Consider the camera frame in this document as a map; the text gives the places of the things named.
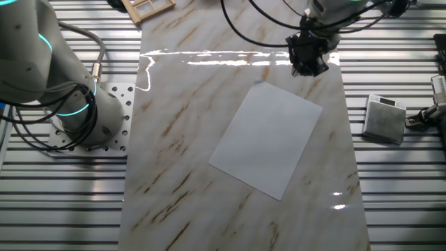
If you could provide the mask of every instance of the white sheet of paper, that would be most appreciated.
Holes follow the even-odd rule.
[[[321,112],[269,83],[255,84],[209,164],[280,200]]]

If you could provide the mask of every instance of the wooden frame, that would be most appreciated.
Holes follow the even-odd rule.
[[[128,14],[130,15],[130,17],[132,18],[133,22],[136,25],[140,25],[142,21],[144,21],[150,17],[153,17],[157,14],[160,14],[163,11],[169,10],[175,6],[174,0],[167,0],[169,2],[169,4],[167,4],[161,8],[156,8],[155,5],[153,4],[154,1],[159,1],[159,0],[134,0],[134,3],[130,2],[130,0],[122,0],[125,8],[128,11]],[[141,16],[139,14],[137,8],[144,4],[148,4],[148,3],[150,5],[152,5],[153,11]]]

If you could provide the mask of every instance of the table surface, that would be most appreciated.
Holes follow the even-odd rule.
[[[250,38],[284,43],[293,33],[246,2],[228,5]],[[259,5],[279,15],[277,3]],[[286,49],[241,40],[216,1],[177,3],[145,22],[141,52],[119,250],[369,248],[338,66],[292,77]],[[260,79],[323,107],[281,201],[208,164]]]

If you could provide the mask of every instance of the mounting plate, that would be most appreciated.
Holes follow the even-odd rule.
[[[136,92],[135,84],[105,83],[104,86],[105,91],[112,93],[118,98],[124,109],[125,117],[119,133],[101,146],[94,146],[89,149],[85,146],[76,146],[72,151],[65,150],[60,153],[49,152],[51,156],[62,157],[68,154],[71,156],[83,157],[125,157],[128,154],[134,93]],[[56,117],[54,117],[54,122],[60,128],[62,127],[60,121]],[[71,139],[66,134],[60,133],[54,126],[51,127],[51,133],[49,134],[50,146],[63,146],[70,141]]]

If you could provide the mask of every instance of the gray box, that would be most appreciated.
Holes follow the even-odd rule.
[[[406,104],[371,94],[367,101],[364,135],[401,144],[405,118]]]

